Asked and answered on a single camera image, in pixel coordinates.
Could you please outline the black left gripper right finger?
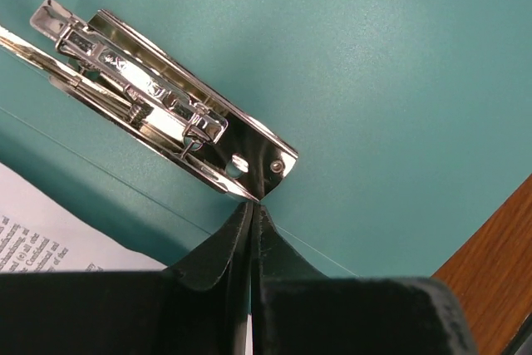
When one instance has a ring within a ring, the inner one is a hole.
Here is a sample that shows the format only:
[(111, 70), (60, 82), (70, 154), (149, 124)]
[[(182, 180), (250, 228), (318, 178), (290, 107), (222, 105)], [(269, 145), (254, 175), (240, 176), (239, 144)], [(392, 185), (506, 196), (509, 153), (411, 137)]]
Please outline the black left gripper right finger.
[(255, 205), (251, 304), (256, 354), (476, 354), (454, 294), (419, 277), (334, 279)]

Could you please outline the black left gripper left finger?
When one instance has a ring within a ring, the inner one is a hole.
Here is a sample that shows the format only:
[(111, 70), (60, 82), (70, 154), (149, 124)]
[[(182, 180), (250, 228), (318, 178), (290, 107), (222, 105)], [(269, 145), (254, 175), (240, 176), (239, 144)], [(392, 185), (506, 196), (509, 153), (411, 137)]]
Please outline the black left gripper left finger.
[(252, 205), (161, 271), (3, 274), (4, 354), (242, 354)]

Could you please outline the printed white paper sheet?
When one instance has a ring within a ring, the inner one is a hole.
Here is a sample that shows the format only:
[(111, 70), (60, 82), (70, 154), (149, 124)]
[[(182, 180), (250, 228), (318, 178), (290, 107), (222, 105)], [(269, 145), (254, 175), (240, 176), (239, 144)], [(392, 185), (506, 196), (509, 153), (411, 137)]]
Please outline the printed white paper sheet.
[(5, 165), (0, 250), (3, 274), (165, 268), (84, 223)]

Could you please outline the green file folder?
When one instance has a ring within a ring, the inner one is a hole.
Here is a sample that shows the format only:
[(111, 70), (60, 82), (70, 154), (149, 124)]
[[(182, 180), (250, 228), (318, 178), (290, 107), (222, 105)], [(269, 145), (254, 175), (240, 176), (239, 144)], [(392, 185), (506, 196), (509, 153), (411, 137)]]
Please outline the green file folder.
[[(1, 23), (45, 51), (44, 0)], [(427, 276), (531, 172), (531, 0), (57, 0), (105, 8), (294, 146), (265, 200), (325, 274)]]

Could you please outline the metal folder clip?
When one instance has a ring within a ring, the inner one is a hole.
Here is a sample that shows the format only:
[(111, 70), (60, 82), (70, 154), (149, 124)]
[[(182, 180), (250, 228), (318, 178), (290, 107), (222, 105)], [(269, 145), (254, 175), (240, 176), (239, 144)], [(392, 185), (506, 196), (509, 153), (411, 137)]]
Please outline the metal folder clip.
[(84, 20), (45, 0), (30, 23), (53, 54), (7, 29), (2, 47), (218, 192), (260, 201), (296, 165), (286, 141), (112, 12)]

